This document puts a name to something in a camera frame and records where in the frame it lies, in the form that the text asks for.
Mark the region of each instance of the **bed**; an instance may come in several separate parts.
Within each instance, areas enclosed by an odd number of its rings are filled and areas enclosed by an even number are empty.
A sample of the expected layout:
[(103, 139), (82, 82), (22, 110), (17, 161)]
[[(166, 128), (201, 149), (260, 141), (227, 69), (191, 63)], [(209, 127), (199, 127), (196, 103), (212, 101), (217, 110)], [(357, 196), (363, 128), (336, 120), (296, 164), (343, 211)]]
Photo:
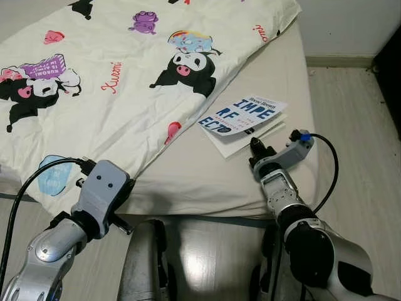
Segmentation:
[[(46, 9), (55, 10), (56, 8), (54, 6)], [(151, 18), (152, 16), (145, 14), (145, 17)], [(14, 22), (14, 26), (8, 26), (8, 28), (13, 28), (15, 32), (15, 29), (29, 24), (13, 21), (15, 19), (18, 18), (8, 17), (8, 19), (2, 20), (8, 24)], [(9, 32), (4, 30), (4, 26), (2, 28), (1, 34), (4, 39)], [(314, 124), (305, 57), (298, 25), (294, 22), (287, 30), (276, 34), (279, 38), (266, 46), (261, 43), (262, 48), (253, 54), (243, 67), (242, 63), (237, 64), (238, 70), (242, 67), (241, 71), (234, 78), (238, 71), (234, 70), (235, 74), (227, 79), (227, 83), (232, 81), (227, 88), (223, 86), (219, 89), (216, 100), (211, 102), (212, 104), (205, 114), (229, 104), (232, 99), (250, 94), (286, 102), (288, 103), (286, 127), (262, 139), (266, 145), (272, 145), (276, 150), (280, 150), (285, 146), (287, 137), (293, 129), (308, 129), (312, 132)], [(55, 34), (50, 38), (57, 40), (60, 37)], [(264, 41), (263, 34), (260, 34), (259, 38)], [(199, 126), (195, 124), (189, 127), (193, 121), (187, 123), (186, 131), (183, 129), (182, 134), (177, 135), (168, 147), (164, 147), (160, 151), (156, 160), (152, 158), (149, 160), (152, 162), (151, 164), (145, 164), (148, 166), (138, 173), (137, 183), (130, 201), (120, 208), (120, 212), (265, 217), (263, 195), (258, 183), (254, 181), (247, 163), (250, 156), (249, 149), (243, 149), (225, 160)], [(317, 167), (317, 149), (315, 147), (305, 161), (290, 170), (301, 196), (307, 203), (315, 200)], [(20, 185), (20, 180), (21, 175), (18, 172), (2, 164), (0, 192), (3, 193), (3, 196), (14, 194)], [(58, 203), (57, 206), (54, 206), (56, 202), (49, 201), (45, 203), (45, 208), (52, 214), (56, 214), (61, 209), (68, 210), (70, 203), (75, 202), (73, 198), (77, 197), (77, 193), (79, 190), (75, 189), (75, 193), (70, 195), (72, 198), (69, 201), (63, 204)]]

